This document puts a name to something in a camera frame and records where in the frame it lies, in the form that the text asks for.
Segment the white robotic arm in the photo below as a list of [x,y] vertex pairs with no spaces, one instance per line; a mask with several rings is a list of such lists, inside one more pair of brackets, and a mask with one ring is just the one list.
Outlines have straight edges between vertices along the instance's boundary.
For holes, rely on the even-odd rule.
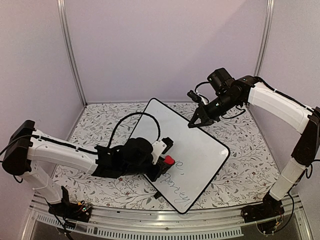
[[258,205],[242,208],[246,222],[263,220],[284,213],[281,199],[296,185],[306,169],[315,160],[320,145],[320,108],[311,109],[293,98],[270,87],[260,77],[245,76],[235,80],[224,69],[215,70],[207,78],[217,98],[207,103],[196,89],[189,91],[188,96],[196,103],[195,110],[188,126],[190,128],[212,125],[220,121],[234,106],[252,104],[267,110],[290,124],[301,137],[295,146],[291,159],[282,171],[279,179],[264,196]]
[[50,213],[64,218],[88,222],[90,206],[70,202],[67,189],[55,183],[39,161],[72,167],[102,178],[146,174],[153,182],[174,164],[172,158],[168,161],[161,157],[173,146],[169,137],[153,144],[138,137],[113,148],[93,147],[49,136],[35,129],[34,125],[33,121],[27,120],[11,136],[2,167],[38,191],[48,202]]

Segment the white wall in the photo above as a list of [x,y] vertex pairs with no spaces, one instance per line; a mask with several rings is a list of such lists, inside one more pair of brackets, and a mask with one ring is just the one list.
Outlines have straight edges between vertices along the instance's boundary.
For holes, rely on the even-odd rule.
[[[60,27],[57,1],[2,0],[0,149],[25,120],[65,138],[81,111]],[[33,191],[0,167],[0,239],[17,240]]]
[[88,102],[190,100],[225,67],[254,71],[265,0],[65,1]]
[[[261,76],[274,88],[309,106],[320,106],[320,1],[275,1],[270,38]],[[282,170],[300,135],[260,109],[259,127]],[[298,185],[314,239],[320,239],[320,164]]]

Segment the patterned table surface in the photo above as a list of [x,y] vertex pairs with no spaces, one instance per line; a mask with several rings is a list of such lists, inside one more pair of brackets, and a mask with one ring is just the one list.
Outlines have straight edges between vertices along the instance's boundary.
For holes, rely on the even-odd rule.
[[[116,123],[124,116],[142,112],[146,103],[109,103],[88,105],[70,139],[71,142],[106,146]],[[190,119],[197,105],[168,103]],[[239,111],[232,109],[228,114]],[[125,120],[112,141],[124,144],[138,122],[139,116]],[[231,155],[212,183],[191,209],[212,209],[258,202],[278,179],[279,171],[259,129],[246,111],[233,119],[221,119],[203,128],[226,144]],[[142,175],[118,179],[100,178],[71,167],[57,166],[53,179],[69,191],[72,201],[86,200],[96,206],[140,210],[173,210],[162,197],[155,199],[156,190]]]

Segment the red marker cap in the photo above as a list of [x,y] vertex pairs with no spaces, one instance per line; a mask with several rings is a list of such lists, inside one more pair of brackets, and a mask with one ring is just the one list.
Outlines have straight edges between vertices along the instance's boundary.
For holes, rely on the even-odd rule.
[[172,157],[170,157],[169,155],[165,156],[164,162],[169,165],[175,164],[175,160]]

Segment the black whiteboard frame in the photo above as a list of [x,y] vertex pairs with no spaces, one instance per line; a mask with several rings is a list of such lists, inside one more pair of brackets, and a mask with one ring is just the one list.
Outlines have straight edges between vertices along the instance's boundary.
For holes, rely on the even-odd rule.
[[[167,106],[165,103],[163,103],[162,101],[158,100],[157,98],[153,97],[149,100],[149,102],[147,103],[147,105],[145,106],[143,112],[146,111],[149,103],[152,101],[152,100],[156,100],[157,102],[159,102],[160,104],[164,105],[165,107],[167,107],[168,109],[170,109],[171,111],[173,111],[175,114],[177,114],[178,116],[180,116],[181,118],[183,118],[184,120],[186,120],[186,124],[189,123],[189,120],[187,118],[185,118],[184,116],[182,116],[180,113],[178,113],[177,111],[173,110],[171,107]],[[142,118],[143,115],[140,116],[139,120],[136,122],[136,125],[134,126],[133,128],[133,131],[131,132],[130,134],[130,137],[129,139],[131,138],[132,134],[134,133],[135,129],[136,129],[136,126],[138,125],[140,119]],[[231,154],[231,151],[230,151],[230,148],[225,145],[223,142],[221,142],[220,140],[216,139],[214,136],[210,135],[208,132],[206,132],[205,130],[201,129],[200,127],[197,127],[197,129],[199,129],[200,131],[204,132],[205,134],[207,134],[208,136],[210,136],[212,139],[216,140],[218,143],[220,143],[221,145],[223,145],[227,150],[228,150],[228,156],[225,158],[225,160],[223,161],[223,163],[221,164],[221,166],[219,167],[219,169],[216,171],[216,173],[213,175],[213,177],[211,178],[211,180],[208,182],[208,184],[203,188],[203,190],[200,192],[200,194],[198,195],[198,197],[195,198],[195,200],[193,201],[193,203],[190,204],[189,208],[185,211],[185,212],[180,212],[178,209],[175,208],[175,206],[173,204],[171,204],[170,201],[168,201],[166,199],[166,197],[164,195],[162,195],[161,191],[159,191],[155,185],[153,185],[153,183],[145,176],[144,178],[159,192],[161,193],[161,196],[179,213],[179,214],[185,214],[187,213],[190,208],[195,204],[195,202],[198,200],[198,198],[204,193],[204,191],[207,189],[207,187],[210,185],[210,183],[214,180],[214,178],[216,177],[216,175],[219,173],[219,171],[221,170],[221,168],[226,164],[226,161],[229,159],[230,157],[230,154]]]

